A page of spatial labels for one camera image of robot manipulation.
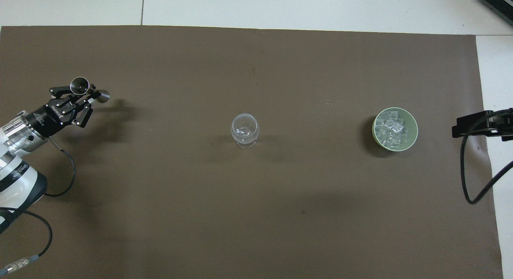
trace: brown mat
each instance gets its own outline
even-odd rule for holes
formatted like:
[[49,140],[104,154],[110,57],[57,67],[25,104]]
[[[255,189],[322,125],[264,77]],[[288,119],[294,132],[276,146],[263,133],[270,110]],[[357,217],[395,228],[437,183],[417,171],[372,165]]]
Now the brown mat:
[[[77,161],[69,194],[31,211],[55,237],[11,278],[501,278],[491,193],[471,206],[456,117],[482,111],[474,36],[94,26],[2,27],[0,122],[84,76],[111,100],[57,139]],[[372,118],[403,107],[420,135],[402,153]],[[261,124],[241,149],[238,113]],[[491,168],[467,146],[469,188]],[[51,144],[26,157],[64,188]],[[1,264],[38,252],[20,218]]]

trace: cable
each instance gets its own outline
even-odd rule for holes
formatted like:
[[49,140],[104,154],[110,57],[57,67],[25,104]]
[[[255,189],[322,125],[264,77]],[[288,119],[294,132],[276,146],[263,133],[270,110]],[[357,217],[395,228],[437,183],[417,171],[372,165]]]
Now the cable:
[[48,243],[46,243],[46,247],[38,254],[38,256],[41,257],[44,253],[46,253],[46,250],[48,250],[48,248],[50,247],[50,244],[52,244],[52,239],[53,239],[52,227],[50,226],[48,221],[46,221],[46,219],[44,219],[40,215],[37,215],[37,214],[35,214],[35,213],[31,212],[31,211],[22,210],[20,208],[0,207],[0,210],[22,212],[22,213],[25,213],[27,215],[31,215],[32,217],[36,217],[37,219],[41,220],[46,225],[46,228],[48,228],[48,235],[49,235],[49,237],[48,237]]
[[49,139],[50,139],[50,142],[52,142],[52,144],[57,149],[59,149],[59,151],[61,151],[63,154],[65,154],[69,158],[69,160],[71,162],[71,165],[73,166],[73,177],[71,177],[71,182],[69,183],[68,187],[64,191],[62,191],[62,192],[60,192],[58,194],[48,194],[48,193],[45,193],[45,195],[47,195],[49,197],[58,197],[60,195],[66,194],[71,189],[73,184],[75,183],[75,178],[77,178],[77,166],[75,166],[75,161],[73,161],[73,158],[71,157],[71,155],[67,151],[64,151],[64,149],[61,148],[61,146],[59,146],[59,144],[57,144],[57,142],[53,139],[53,137],[50,136]]
[[508,115],[513,113],[513,108],[510,109],[502,109],[500,111],[494,111],[493,113],[489,113],[488,115],[476,120],[467,130],[465,135],[463,136],[463,140],[461,142],[461,150],[460,150],[460,172],[461,172],[461,184],[463,186],[463,193],[465,194],[465,199],[469,204],[476,204],[479,202],[483,196],[491,189],[493,184],[495,184],[507,171],[513,168],[513,161],[507,164],[504,168],[502,168],[495,176],[492,177],[490,182],[486,184],[486,186],[479,192],[476,198],[473,200],[469,197],[469,192],[467,191],[467,183],[465,182],[465,144],[467,144],[467,139],[471,135],[472,131],[482,122],[488,120],[489,118],[497,115]]

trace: bowl rim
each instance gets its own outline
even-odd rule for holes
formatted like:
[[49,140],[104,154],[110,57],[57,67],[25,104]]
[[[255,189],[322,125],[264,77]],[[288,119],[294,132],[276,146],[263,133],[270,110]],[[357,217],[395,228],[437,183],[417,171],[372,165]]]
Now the bowl rim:
[[[400,110],[402,110],[402,111],[405,111],[405,112],[406,112],[406,113],[408,113],[408,114],[412,117],[412,119],[414,120],[415,128],[416,128],[416,136],[415,136],[414,141],[410,144],[410,146],[408,146],[408,148],[405,148],[404,150],[393,150],[393,149],[389,149],[389,148],[387,148],[386,146],[383,146],[383,144],[381,144],[381,142],[379,142],[379,140],[376,138],[376,132],[374,131],[374,125],[376,124],[376,120],[377,120],[377,119],[378,119],[378,117],[381,115],[381,113],[383,113],[384,111],[387,111],[387,110],[389,110],[389,109],[400,109]],[[371,126],[371,127],[372,127],[372,137],[374,137],[374,141],[376,141],[376,142],[377,142],[377,144],[378,144],[379,146],[381,146],[383,149],[385,149],[385,150],[389,150],[389,151],[392,151],[392,152],[402,152],[402,151],[408,150],[409,148],[411,148],[411,147],[415,144],[415,142],[416,142],[416,140],[417,140],[417,138],[418,138],[418,124],[417,124],[417,122],[416,122],[416,120],[415,120],[415,117],[412,115],[412,113],[410,113],[409,111],[407,111],[407,110],[403,109],[402,107],[387,107],[387,108],[386,108],[386,109],[384,109],[383,111],[380,111],[380,112],[378,113],[378,115],[374,118],[374,120],[372,121],[372,126]]]

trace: green bowl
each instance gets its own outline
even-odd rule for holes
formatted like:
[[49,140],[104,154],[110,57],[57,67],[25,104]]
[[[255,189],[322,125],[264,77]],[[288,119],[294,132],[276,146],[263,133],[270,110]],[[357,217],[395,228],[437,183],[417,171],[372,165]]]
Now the green bowl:
[[[408,142],[399,145],[397,149],[390,149],[386,146],[383,146],[381,142],[376,137],[376,132],[374,131],[374,125],[376,124],[377,118],[384,112],[384,111],[397,111],[399,114],[399,118],[404,119],[403,126],[408,129]],[[388,107],[384,109],[383,111],[380,111],[378,115],[374,118],[372,122],[372,137],[374,137],[374,140],[379,144],[383,149],[387,149],[392,152],[402,152],[405,150],[408,150],[411,146],[415,144],[415,141],[418,136],[418,125],[416,123],[415,118],[405,109],[401,109],[400,107]]]

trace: cable connector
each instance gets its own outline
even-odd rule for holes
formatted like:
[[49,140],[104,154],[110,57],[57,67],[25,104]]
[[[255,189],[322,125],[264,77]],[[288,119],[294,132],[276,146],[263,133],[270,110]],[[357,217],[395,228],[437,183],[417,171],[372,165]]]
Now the cable connector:
[[32,255],[31,257],[25,257],[18,261],[12,262],[11,264],[5,266],[3,269],[0,269],[0,276],[13,273],[14,271],[29,265],[37,259],[39,259],[39,255]]

